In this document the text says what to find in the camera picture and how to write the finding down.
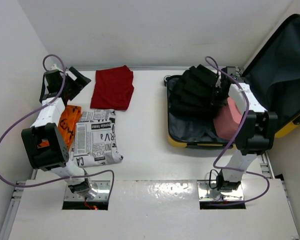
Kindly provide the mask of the pink box with handle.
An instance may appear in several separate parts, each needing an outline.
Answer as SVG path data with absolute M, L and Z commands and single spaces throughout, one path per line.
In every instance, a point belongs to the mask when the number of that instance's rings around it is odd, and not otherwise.
M 231 97 L 226 99 L 224 105 L 213 119 L 214 128 L 219 138 L 230 140 L 239 128 L 242 114 Z

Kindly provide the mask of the orange black patterned cloth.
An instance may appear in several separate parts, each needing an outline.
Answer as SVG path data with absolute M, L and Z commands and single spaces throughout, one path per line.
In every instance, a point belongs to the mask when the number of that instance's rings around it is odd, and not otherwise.
M 58 130 L 68 149 L 75 139 L 76 124 L 82 117 L 82 107 L 75 105 L 67 105 L 60 116 Z

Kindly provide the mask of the dark red cloth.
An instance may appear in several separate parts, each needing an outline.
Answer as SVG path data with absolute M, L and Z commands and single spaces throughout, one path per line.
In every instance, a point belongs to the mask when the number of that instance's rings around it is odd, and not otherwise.
M 126 65 L 97 70 L 91 109 L 126 111 L 134 92 L 134 73 Z

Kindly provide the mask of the newspaper print cloth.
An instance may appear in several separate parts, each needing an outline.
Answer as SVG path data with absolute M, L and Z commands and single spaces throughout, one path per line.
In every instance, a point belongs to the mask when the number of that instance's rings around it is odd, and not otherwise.
M 75 127 L 72 161 L 80 168 L 120 163 L 124 157 L 117 147 L 115 127 L 114 109 L 84 111 Z

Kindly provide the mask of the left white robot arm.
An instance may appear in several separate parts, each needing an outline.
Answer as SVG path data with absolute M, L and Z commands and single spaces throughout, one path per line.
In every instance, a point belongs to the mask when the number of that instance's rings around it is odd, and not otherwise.
M 69 71 L 76 79 L 56 67 L 43 74 L 39 97 L 43 109 L 31 127 L 22 130 L 21 138 L 33 169 L 64 178 L 73 194 L 91 200 L 97 195 L 97 188 L 87 172 L 70 157 L 82 108 L 68 104 L 91 80 L 74 67 Z

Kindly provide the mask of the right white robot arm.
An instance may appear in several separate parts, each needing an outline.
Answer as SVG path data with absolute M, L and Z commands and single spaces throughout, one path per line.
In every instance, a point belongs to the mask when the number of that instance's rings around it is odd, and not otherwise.
M 231 81 L 228 96 L 234 100 L 241 119 L 233 137 L 213 163 L 213 169 L 219 169 L 219 173 L 215 178 L 215 186 L 210 186 L 210 188 L 218 192 L 232 192 L 239 188 L 244 174 L 265 177 L 262 174 L 248 171 L 248 168 L 257 156 L 263 155 L 272 148 L 278 116 L 275 112 L 255 112 L 250 109 L 250 101 L 245 89 L 224 70 L 218 67 L 215 69 Z M 231 144 L 235 144 L 236 150 L 228 164 L 217 166 L 217 162 Z

